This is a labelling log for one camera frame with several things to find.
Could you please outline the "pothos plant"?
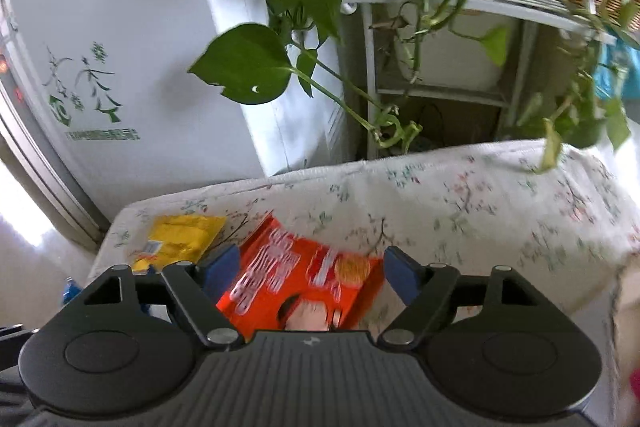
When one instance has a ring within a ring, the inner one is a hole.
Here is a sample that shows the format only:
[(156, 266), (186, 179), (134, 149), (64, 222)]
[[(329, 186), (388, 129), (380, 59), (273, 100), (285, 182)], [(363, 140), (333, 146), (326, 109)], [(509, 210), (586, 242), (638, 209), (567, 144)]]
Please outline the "pothos plant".
[[(297, 60), (288, 57), (297, 31), (313, 29), (320, 41), (338, 35), (337, 17), (343, 0), (265, 0), (268, 24), (242, 23), (209, 43), (191, 65), (190, 74), (220, 88), (222, 95), (243, 105), (260, 105), (280, 98), (291, 77), (296, 76), (306, 93), (319, 89), (312, 72), (321, 62), (316, 51), (301, 46)], [(383, 27), (394, 35), (404, 52), (410, 86), (422, 76), (421, 52), (424, 41), (443, 30), (454, 30), (454, 23), (469, 0), (407, 0), (413, 20), (404, 13), (384, 20)], [(593, 137), (605, 132), (612, 147), (620, 148), (631, 136), (620, 96), (600, 98), (596, 72), (600, 60), (600, 40), (604, 35), (620, 37), (633, 48), (639, 43), (626, 27), (613, 23), (599, 12), (594, 0), (584, 0), (577, 10), (591, 29), (591, 37), (578, 54), (572, 87), (552, 114), (541, 115), (538, 102), (527, 106), (518, 124), (536, 130), (546, 140), (540, 170), (555, 167), (563, 144), (591, 145)]]

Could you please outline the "floral tablecloth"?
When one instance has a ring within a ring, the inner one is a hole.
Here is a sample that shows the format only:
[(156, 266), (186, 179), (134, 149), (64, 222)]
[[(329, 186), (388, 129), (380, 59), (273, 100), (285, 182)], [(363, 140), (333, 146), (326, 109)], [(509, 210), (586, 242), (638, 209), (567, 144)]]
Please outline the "floral tablecloth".
[(639, 208), (594, 150), (564, 147), (539, 172), (542, 141), (460, 146), (194, 188), (125, 207), (92, 267), (143, 247), (160, 215), (222, 216), (241, 243), (267, 215), (328, 246), (378, 256), (390, 245), (422, 263), (480, 274), (512, 265), (566, 312), (608, 286), (639, 249)]

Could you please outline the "orange red snack packet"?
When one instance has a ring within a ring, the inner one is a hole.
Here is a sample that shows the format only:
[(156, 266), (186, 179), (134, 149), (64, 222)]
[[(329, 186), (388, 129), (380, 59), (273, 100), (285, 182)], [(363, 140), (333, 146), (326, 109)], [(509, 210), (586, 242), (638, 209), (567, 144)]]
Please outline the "orange red snack packet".
[(246, 339), (258, 331), (353, 329), (384, 282), (383, 261), (296, 235), (273, 216), (240, 248), (240, 273), (216, 303)]

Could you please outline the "blue foil snack bag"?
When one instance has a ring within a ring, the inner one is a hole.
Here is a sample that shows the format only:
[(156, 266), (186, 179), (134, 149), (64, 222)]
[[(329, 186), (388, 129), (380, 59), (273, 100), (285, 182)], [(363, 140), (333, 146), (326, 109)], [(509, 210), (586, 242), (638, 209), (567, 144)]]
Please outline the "blue foil snack bag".
[(66, 280), (62, 295), (62, 306), (68, 305), (82, 291), (82, 287), (78, 285), (70, 277)]

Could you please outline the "white refrigerator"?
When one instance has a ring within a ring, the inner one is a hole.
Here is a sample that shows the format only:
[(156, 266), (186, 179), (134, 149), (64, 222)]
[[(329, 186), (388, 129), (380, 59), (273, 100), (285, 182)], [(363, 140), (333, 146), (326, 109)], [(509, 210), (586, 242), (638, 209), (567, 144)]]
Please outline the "white refrigerator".
[(1, 0), (15, 94), (104, 217), (158, 195), (341, 164), (347, 118), (297, 81), (243, 106), (190, 73), (265, 0)]

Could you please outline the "yellow snack packet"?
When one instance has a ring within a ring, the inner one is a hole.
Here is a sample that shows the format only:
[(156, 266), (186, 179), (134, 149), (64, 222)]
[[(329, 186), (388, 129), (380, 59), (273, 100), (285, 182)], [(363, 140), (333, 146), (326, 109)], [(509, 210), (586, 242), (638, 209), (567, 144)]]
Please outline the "yellow snack packet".
[(226, 217), (160, 216), (153, 222), (144, 245), (134, 252), (131, 269), (162, 271), (180, 261), (198, 263), (224, 227)]

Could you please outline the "cardboard box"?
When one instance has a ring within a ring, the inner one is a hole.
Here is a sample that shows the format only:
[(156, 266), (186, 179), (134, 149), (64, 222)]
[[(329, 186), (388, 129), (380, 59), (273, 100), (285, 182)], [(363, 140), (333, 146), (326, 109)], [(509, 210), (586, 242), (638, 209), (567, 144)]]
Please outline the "cardboard box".
[(616, 269), (606, 297), (611, 426), (639, 425), (639, 253)]

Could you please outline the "white metal plant stand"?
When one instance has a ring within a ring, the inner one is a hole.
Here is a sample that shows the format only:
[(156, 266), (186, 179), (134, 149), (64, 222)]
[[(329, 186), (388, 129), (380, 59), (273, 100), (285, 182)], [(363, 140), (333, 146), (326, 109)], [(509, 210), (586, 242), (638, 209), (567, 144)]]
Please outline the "white metal plant stand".
[(454, 27), (423, 39), (413, 79), (411, 0), (345, 0), (361, 12), (367, 90), (375, 100), (408, 95), (412, 108), (440, 102), (484, 107), (494, 125), (513, 124), (541, 27), (571, 37), (595, 34), (587, 17), (559, 0), (466, 0)]

